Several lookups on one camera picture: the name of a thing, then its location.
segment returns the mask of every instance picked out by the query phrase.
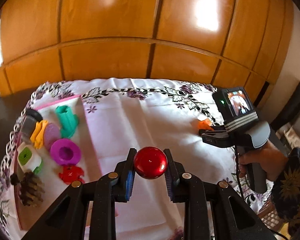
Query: person's arm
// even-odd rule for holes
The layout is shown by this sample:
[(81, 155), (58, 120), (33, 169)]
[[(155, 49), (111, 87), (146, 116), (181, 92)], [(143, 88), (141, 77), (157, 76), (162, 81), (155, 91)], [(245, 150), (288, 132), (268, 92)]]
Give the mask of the person's arm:
[(289, 234), (293, 236), (300, 226), (300, 148), (294, 148), (285, 157), (272, 143), (251, 151), (239, 158), (240, 177), (246, 173), (243, 164), (260, 163), (267, 178), (274, 181), (272, 202), (281, 218), (289, 222)]

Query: hand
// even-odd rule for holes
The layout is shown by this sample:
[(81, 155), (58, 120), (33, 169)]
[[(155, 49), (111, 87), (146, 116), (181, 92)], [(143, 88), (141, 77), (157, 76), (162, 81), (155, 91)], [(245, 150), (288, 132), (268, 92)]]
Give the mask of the hand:
[(257, 150), (252, 150), (239, 157), (239, 177), (247, 172), (244, 164), (260, 163), (261, 168), (267, 173), (267, 179), (275, 181), (284, 170), (288, 158), (283, 155), (269, 140)]

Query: yellow cloth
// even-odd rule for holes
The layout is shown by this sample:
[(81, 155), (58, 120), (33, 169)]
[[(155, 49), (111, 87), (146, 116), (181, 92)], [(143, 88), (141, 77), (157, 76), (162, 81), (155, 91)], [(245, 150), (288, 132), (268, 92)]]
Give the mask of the yellow cloth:
[(40, 123), (37, 122), (35, 125), (35, 130), (31, 135), (30, 140), (34, 143), (36, 149), (41, 149), (43, 146), (43, 135), (46, 126), (48, 125), (47, 120), (42, 120)]

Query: shiny red sphere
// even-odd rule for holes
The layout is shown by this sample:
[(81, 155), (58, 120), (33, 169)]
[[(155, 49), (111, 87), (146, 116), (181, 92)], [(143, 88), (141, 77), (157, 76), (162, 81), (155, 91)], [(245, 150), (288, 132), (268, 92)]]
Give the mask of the shiny red sphere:
[(164, 152), (156, 147), (144, 147), (133, 160), (134, 169), (145, 179), (160, 177), (167, 169), (168, 160)]

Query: camera screen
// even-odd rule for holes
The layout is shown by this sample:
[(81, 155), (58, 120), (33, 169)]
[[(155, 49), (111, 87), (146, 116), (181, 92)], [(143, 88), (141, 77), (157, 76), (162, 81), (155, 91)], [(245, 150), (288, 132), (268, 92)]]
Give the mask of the camera screen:
[(250, 111), (247, 99), (241, 90), (228, 93), (228, 98), (237, 116)]

